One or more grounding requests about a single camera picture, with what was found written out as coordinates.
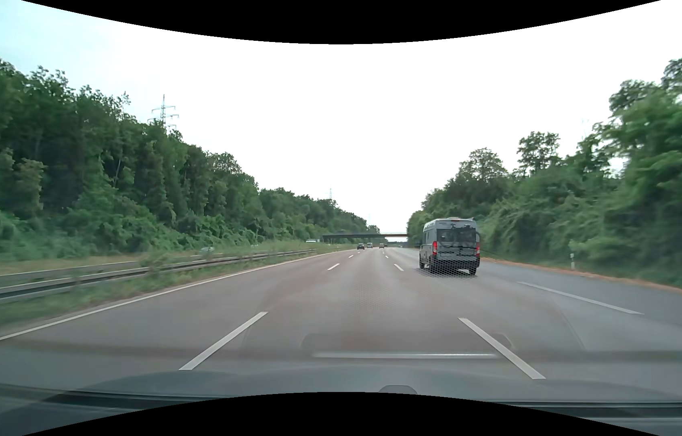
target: black border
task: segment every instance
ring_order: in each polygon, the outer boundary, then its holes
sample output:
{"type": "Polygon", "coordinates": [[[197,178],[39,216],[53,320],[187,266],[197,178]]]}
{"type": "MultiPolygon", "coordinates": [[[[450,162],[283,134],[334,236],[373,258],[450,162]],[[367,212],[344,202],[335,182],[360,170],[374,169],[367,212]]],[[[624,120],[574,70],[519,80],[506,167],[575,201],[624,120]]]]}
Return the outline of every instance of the black border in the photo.
{"type": "Polygon", "coordinates": [[[119,429],[128,429],[129,433],[137,434],[139,430],[149,434],[281,433],[284,430],[288,433],[326,433],[337,431],[342,426],[347,431],[356,430],[356,433],[363,434],[372,428],[390,432],[418,431],[417,429],[423,428],[442,433],[493,431],[508,434],[541,429],[546,433],[556,434],[589,434],[592,430],[605,433],[610,431],[613,434],[647,434],[631,428],[569,416],[563,414],[564,411],[537,410],[530,408],[531,405],[521,407],[408,394],[375,396],[374,393],[363,392],[288,393],[186,402],[138,411],[108,408],[112,404],[101,404],[95,408],[59,409],[53,407],[54,402],[71,405],[67,401],[52,400],[40,402],[40,407],[5,413],[0,417],[0,436],[69,434],[71,431],[95,434],[119,429]],[[95,409],[120,414],[101,417],[101,414],[95,413],[95,409]]]}
{"type": "Polygon", "coordinates": [[[344,3],[317,7],[255,2],[121,2],[116,5],[113,2],[24,1],[185,34],[291,44],[446,40],[561,23],[654,3],[474,2],[443,5],[405,2],[397,6],[344,3]]]}

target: overcast sky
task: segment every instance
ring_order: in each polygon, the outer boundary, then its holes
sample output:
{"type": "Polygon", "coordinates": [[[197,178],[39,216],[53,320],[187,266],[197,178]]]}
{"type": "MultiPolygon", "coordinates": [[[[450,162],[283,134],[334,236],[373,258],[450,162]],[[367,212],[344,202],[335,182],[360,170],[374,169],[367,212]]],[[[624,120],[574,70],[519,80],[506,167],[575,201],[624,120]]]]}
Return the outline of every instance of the overcast sky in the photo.
{"type": "Polygon", "coordinates": [[[517,165],[532,130],[573,153],[626,79],[682,56],[682,1],[501,34],[329,46],[180,34],[0,0],[0,56],[128,93],[139,120],[176,105],[184,139],[233,154],[261,188],[326,198],[403,231],[468,153],[517,165]],[[399,169],[387,169],[397,165],[399,169]]]}

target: tree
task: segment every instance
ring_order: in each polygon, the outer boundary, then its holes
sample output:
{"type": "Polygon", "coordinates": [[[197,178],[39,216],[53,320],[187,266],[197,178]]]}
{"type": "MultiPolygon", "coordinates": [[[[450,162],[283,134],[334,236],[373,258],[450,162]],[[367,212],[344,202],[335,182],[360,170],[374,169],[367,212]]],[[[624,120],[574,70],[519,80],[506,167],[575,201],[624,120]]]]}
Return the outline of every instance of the tree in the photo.
{"type": "Polygon", "coordinates": [[[485,147],[471,152],[468,159],[460,164],[457,177],[460,177],[460,174],[464,178],[489,183],[496,178],[506,177],[508,171],[503,167],[498,154],[485,147]]]}
{"type": "Polygon", "coordinates": [[[230,153],[125,112],[128,94],[0,59],[0,253],[178,250],[365,231],[332,200],[261,190],[230,153]]]}
{"type": "Polygon", "coordinates": [[[613,115],[619,115],[621,111],[625,111],[632,107],[640,100],[644,100],[649,95],[659,91],[660,87],[653,82],[644,82],[642,80],[626,80],[621,83],[621,88],[617,93],[610,96],[610,111],[613,115]]]}
{"type": "Polygon", "coordinates": [[[531,175],[543,168],[559,162],[556,149],[559,148],[559,135],[552,133],[530,132],[519,141],[519,169],[531,175]]]}

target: highway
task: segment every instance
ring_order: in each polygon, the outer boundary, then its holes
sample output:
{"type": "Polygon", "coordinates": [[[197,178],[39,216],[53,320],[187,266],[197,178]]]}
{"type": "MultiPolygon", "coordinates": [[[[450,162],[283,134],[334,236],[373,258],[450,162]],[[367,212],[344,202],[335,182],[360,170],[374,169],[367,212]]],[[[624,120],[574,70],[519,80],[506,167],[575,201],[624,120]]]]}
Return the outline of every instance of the highway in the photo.
{"type": "Polygon", "coordinates": [[[483,259],[475,277],[433,275],[418,268],[417,251],[395,247],[169,291],[1,340],[0,382],[71,390],[166,371],[375,362],[682,397],[682,295],[674,292],[483,259]]]}

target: white dashed line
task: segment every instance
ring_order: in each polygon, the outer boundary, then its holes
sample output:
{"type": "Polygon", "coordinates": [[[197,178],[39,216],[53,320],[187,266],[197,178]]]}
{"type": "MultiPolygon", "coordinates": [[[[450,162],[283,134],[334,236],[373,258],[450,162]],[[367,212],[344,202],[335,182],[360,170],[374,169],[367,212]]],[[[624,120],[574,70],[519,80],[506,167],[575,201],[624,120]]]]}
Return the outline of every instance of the white dashed line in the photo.
{"type": "Polygon", "coordinates": [[[538,371],[535,371],[535,369],[529,366],[527,362],[521,360],[519,356],[513,354],[513,352],[508,350],[503,344],[500,344],[499,342],[497,342],[496,339],[489,336],[489,333],[483,331],[479,326],[470,322],[467,318],[460,318],[459,320],[462,321],[462,323],[464,323],[466,326],[470,327],[472,331],[476,332],[478,336],[481,336],[484,341],[488,342],[492,347],[496,348],[497,351],[500,352],[500,354],[502,354],[506,358],[508,358],[508,360],[513,365],[518,366],[521,371],[529,375],[531,379],[545,379],[545,377],[543,377],[542,374],[540,374],[538,371]]]}
{"type": "Polygon", "coordinates": [[[201,352],[201,354],[194,357],[193,360],[186,363],[182,368],[180,368],[180,371],[190,371],[191,369],[198,366],[199,363],[204,362],[204,360],[211,356],[212,353],[220,350],[220,348],[222,348],[223,345],[227,344],[231,339],[238,336],[239,333],[245,331],[249,326],[251,326],[260,318],[262,318],[266,313],[268,312],[260,312],[254,317],[249,318],[248,322],[245,322],[244,324],[240,325],[239,327],[236,328],[236,330],[228,333],[223,339],[219,340],[218,342],[215,342],[211,347],[207,348],[206,350],[201,352]]]}
{"type": "Polygon", "coordinates": [[[531,286],[533,288],[542,289],[542,290],[548,291],[548,292],[554,292],[554,293],[557,293],[561,296],[573,297],[574,299],[585,301],[585,302],[593,302],[594,304],[598,304],[599,306],[604,306],[604,307],[607,307],[609,309],[619,310],[621,312],[631,313],[632,315],[643,315],[644,314],[644,313],[640,313],[640,312],[635,312],[634,310],[624,309],[623,307],[613,306],[612,304],[607,304],[606,302],[589,300],[588,298],[583,298],[582,296],[574,296],[573,294],[568,294],[567,292],[561,292],[561,291],[557,291],[555,289],[549,289],[549,288],[545,288],[543,286],[533,285],[532,283],[524,283],[524,282],[516,282],[516,283],[521,283],[522,285],[531,286]]]}

